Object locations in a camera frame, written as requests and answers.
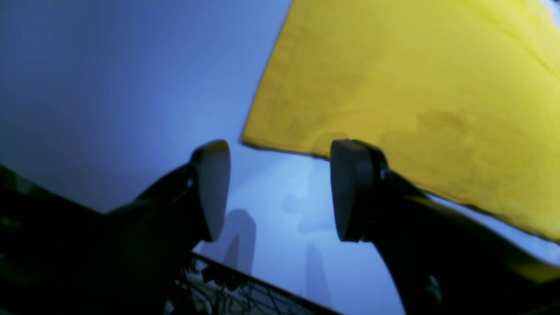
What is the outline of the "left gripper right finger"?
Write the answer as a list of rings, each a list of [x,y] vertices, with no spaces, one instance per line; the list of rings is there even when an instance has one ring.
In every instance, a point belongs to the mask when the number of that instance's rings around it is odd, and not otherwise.
[[[559,313],[558,266],[432,201],[376,146],[334,140],[330,178],[338,237],[376,247],[408,315]]]

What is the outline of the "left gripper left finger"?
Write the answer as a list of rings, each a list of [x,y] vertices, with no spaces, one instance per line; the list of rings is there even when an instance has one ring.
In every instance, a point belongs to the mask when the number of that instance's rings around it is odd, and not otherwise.
[[[131,204],[110,213],[110,314],[160,315],[175,278],[201,241],[222,231],[231,175],[225,140],[198,146]]]

